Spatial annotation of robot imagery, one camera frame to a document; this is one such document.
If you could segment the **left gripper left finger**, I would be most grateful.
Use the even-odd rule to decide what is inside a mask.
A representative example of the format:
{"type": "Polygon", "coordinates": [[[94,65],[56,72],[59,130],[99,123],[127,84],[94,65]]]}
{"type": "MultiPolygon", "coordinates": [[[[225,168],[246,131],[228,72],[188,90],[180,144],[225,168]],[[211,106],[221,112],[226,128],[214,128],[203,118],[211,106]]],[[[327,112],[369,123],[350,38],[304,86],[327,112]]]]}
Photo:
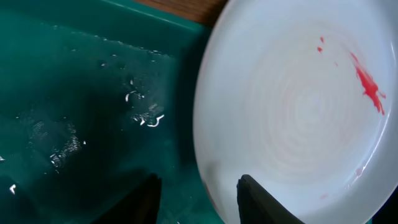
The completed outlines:
{"type": "Polygon", "coordinates": [[[160,207],[162,180],[148,176],[138,187],[92,224],[156,224],[160,207]]]}

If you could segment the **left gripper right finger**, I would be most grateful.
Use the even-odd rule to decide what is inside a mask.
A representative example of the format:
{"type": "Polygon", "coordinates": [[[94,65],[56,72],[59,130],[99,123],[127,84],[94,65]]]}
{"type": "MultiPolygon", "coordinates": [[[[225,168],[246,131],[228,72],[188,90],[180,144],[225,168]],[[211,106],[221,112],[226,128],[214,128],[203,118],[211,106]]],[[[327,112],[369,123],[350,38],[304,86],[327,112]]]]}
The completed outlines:
{"type": "Polygon", "coordinates": [[[304,224],[250,175],[242,175],[236,187],[241,224],[304,224]]]}

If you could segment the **light blue plate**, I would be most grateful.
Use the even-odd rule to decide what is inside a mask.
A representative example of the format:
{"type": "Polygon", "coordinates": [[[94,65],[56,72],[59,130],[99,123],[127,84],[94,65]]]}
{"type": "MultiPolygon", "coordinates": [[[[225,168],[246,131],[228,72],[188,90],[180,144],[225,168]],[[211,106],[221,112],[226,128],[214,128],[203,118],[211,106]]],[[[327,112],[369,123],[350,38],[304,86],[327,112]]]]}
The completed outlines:
{"type": "Polygon", "coordinates": [[[304,223],[367,222],[397,187],[397,1],[229,1],[193,135],[225,223],[244,174],[304,223]]]}

